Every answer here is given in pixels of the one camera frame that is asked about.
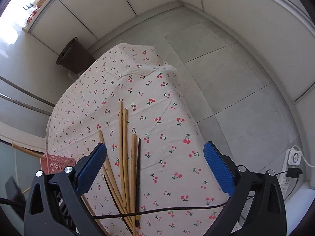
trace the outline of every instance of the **cherry print tablecloth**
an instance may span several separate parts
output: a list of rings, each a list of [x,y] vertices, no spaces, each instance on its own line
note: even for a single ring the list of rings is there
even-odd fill
[[[132,133],[142,141],[141,210],[226,202],[228,195],[203,157],[204,140],[179,90],[177,71],[158,56],[154,46],[122,43],[86,70],[53,110],[46,133],[48,153],[79,160],[97,145],[98,130],[102,130],[120,188],[121,100],[129,112],[129,146]],[[96,215],[118,213],[101,171],[86,197]],[[146,214],[137,230],[147,236],[203,235],[221,209]],[[122,219],[101,222],[110,235],[130,235]]]

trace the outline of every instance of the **wastebasket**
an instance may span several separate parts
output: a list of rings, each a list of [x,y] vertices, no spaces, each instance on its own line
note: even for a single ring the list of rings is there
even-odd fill
[[[56,64],[62,65],[71,72],[78,74],[85,71],[95,62],[90,53],[78,42],[78,38],[73,38],[60,53]]]

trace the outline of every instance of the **tiled floor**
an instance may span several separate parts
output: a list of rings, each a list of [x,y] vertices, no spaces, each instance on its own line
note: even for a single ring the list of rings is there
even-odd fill
[[[121,42],[155,45],[176,67],[180,89],[205,141],[254,172],[279,172],[285,150],[299,141],[292,114],[258,61],[231,35],[179,7],[154,16],[100,48]]]

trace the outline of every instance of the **blue gripper pad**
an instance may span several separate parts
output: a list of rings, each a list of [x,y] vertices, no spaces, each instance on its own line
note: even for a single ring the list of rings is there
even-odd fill
[[[215,175],[215,179],[218,181],[221,190],[228,193],[231,197],[235,191],[233,175],[209,142],[204,145],[204,157],[212,173]]]
[[[103,143],[98,143],[89,156],[82,157],[75,165],[76,195],[81,197],[89,191],[94,179],[100,171],[103,163],[106,160],[107,149]]]

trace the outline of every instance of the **black power adapter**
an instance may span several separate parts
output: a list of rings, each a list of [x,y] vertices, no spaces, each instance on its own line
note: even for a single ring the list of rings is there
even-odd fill
[[[288,168],[286,177],[299,178],[303,174],[303,171],[300,168]]]

